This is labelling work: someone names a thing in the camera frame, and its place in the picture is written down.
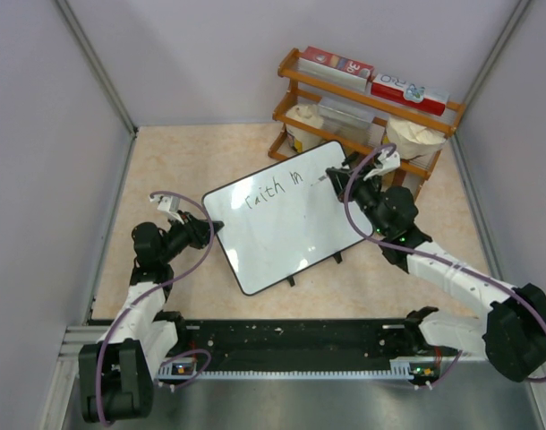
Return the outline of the black white marker pen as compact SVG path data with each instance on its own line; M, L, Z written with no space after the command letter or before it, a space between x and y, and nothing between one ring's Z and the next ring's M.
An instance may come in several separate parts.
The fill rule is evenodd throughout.
M324 181L327 181L328 180L328 176L321 176L320 178L318 178L316 181L314 181L311 186L315 186L317 184L320 184Z

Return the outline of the white whiteboard black frame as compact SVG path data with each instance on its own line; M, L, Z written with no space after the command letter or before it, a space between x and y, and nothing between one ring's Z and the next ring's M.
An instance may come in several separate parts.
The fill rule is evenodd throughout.
M337 141L206 193L202 204L225 226L218 241L236 282L254 296L362 241L373 227L355 204L344 206L330 180L311 184L346 155ZM358 226L361 233L355 232Z

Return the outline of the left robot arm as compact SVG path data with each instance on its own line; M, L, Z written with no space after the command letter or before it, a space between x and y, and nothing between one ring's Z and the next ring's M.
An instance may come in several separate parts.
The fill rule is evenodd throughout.
M162 309L176 280L171 261L184 249L203 250L224 223L178 211L164 230L142 222L131 233L135 258L120 312L98 341L78 355L81 414L88 423L146 417L153 405L153 381L166 354L180 355L190 335L176 325L178 314Z

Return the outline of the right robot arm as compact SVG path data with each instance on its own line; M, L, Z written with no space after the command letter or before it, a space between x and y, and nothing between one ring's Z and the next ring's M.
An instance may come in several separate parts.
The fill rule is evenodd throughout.
M328 168L337 199L355 203L381 235L385 259L427 280L473 311L471 317L435 307L412 312L406 320L406 347L417 355L434 346L468 352L488 360L513 382L546 383L546 294L532 283L516 287L484 275L443 250L415 224L411 192L384 189L375 169L360 177L350 168Z

